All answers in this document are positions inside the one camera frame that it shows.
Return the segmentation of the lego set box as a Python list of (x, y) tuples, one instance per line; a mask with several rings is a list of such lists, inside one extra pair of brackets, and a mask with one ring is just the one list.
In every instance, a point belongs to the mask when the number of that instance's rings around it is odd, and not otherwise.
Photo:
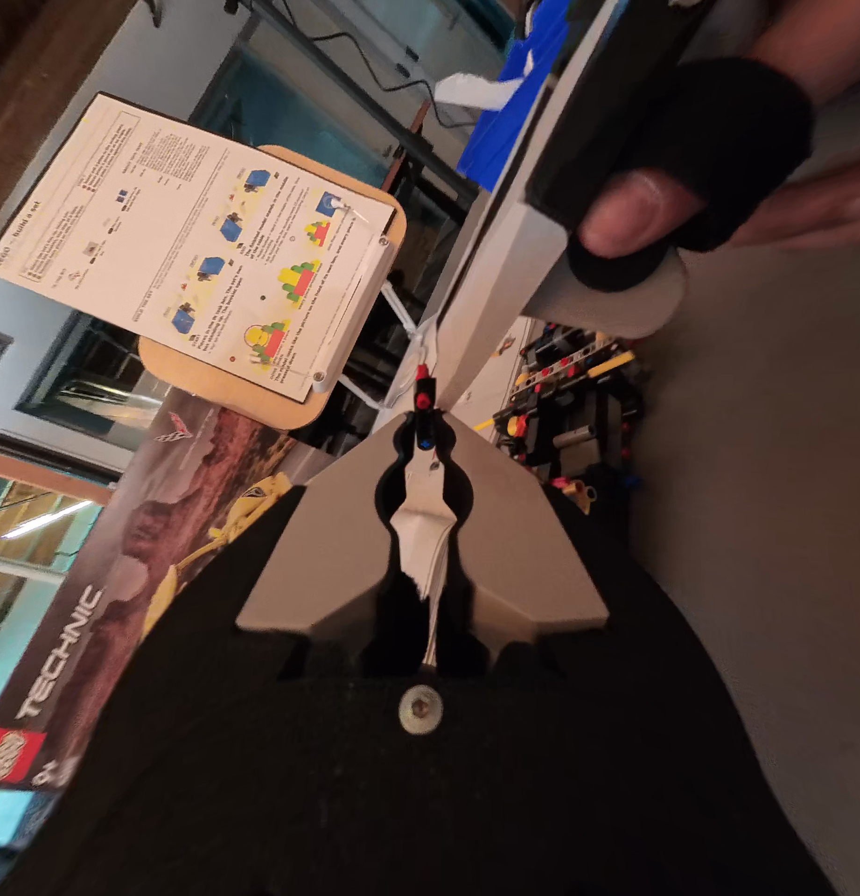
[(332, 462), (171, 390), (46, 611), (0, 648), (0, 848), (21, 849), (171, 601), (292, 486)]

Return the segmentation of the white paper slip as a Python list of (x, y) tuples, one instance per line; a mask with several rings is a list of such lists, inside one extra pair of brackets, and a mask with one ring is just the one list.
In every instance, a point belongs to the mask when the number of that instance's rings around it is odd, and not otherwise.
[(455, 73), (438, 81), (433, 99), (438, 104), (480, 111), (502, 111), (522, 86), (525, 76), (491, 81), (472, 73)]

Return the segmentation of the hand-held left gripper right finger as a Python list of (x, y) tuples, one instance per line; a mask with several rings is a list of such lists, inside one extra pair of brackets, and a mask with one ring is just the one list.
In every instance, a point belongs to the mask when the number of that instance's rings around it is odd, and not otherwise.
[(448, 413), (438, 415), (438, 503), (448, 528), (438, 660), (488, 662), (513, 643), (609, 618), (538, 480)]

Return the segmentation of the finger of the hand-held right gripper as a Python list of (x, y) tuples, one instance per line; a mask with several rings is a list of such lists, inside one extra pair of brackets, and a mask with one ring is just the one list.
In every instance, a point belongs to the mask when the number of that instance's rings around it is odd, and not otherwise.
[(527, 186), (580, 77), (620, 18), (620, 2), (601, 4), (562, 73), (546, 77), (525, 118), (437, 318), (438, 409), (455, 405), (567, 246), (567, 230), (531, 206)]

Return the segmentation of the person's right hand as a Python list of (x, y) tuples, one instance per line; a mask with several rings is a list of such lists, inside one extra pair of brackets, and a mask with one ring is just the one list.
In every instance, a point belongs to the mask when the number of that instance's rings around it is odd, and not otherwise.
[[(778, 2), (745, 59), (787, 76), (816, 109), (860, 83), (860, 1)], [(704, 210), (702, 197), (669, 174), (641, 169), (604, 188), (578, 230), (605, 259), (646, 248)], [(860, 245), (860, 161), (783, 186), (729, 240), (822, 250)]]

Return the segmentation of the blue plastic bin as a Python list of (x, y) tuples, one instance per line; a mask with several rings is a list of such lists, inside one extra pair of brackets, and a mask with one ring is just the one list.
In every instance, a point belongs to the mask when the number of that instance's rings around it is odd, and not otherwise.
[(457, 171), (491, 192), (505, 170), (536, 98), (570, 31), (570, 1), (543, 1), (525, 39), (513, 39), (498, 81), (523, 78), (501, 110), (483, 111), (462, 152)]

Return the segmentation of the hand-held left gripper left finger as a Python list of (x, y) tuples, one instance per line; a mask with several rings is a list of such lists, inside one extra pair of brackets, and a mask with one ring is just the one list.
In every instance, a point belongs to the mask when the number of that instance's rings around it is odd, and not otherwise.
[(379, 480), (399, 451), (399, 414), (312, 477), (235, 624), (335, 646), (351, 661), (374, 633), (376, 596), (390, 564), (391, 534), (379, 517)]

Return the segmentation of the black lego connector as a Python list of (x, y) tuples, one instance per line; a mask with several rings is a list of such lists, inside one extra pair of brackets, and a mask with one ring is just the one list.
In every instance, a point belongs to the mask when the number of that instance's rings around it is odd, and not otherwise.
[(434, 440), (436, 440), (436, 431), (435, 431), (436, 408), (435, 408), (435, 405), (436, 405), (436, 402), (434, 403), (434, 407), (432, 409), (423, 411), (423, 412), (415, 411), (414, 406), (413, 406), (414, 426), (415, 426), (415, 432), (414, 432), (415, 446), (418, 450), (419, 450), (419, 448), (417, 447), (416, 440), (419, 437), (421, 437), (422, 435), (429, 435)]

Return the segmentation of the lego car model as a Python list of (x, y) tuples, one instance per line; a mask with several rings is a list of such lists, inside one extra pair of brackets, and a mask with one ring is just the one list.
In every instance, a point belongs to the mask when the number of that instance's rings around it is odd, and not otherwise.
[(474, 426), (585, 516), (616, 528), (640, 484), (633, 441), (645, 416), (647, 372), (635, 347), (547, 322), (519, 349), (502, 408)]

